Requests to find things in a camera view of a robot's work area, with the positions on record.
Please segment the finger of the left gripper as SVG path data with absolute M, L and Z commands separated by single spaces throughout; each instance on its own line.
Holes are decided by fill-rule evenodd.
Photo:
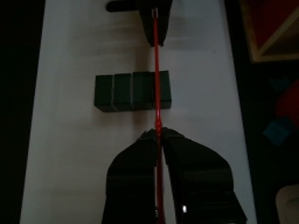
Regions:
M 171 8 L 173 0 L 157 0 L 157 38 L 159 45 L 164 45 L 168 32 Z
M 153 1 L 152 0 L 135 0 L 139 10 L 139 16 L 143 22 L 144 35 L 149 46 L 155 45 L 153 35 Z

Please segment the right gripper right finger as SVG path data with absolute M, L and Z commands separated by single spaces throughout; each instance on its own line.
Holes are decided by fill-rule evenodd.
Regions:
M 247 224 L 227 160 L 173 129 L 161 141 L 176 224 Z

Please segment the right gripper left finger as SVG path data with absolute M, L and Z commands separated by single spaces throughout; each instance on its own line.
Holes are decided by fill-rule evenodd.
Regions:
M 155 224 L 155 131 L 145 131 L 107 170 L 101 224 Z

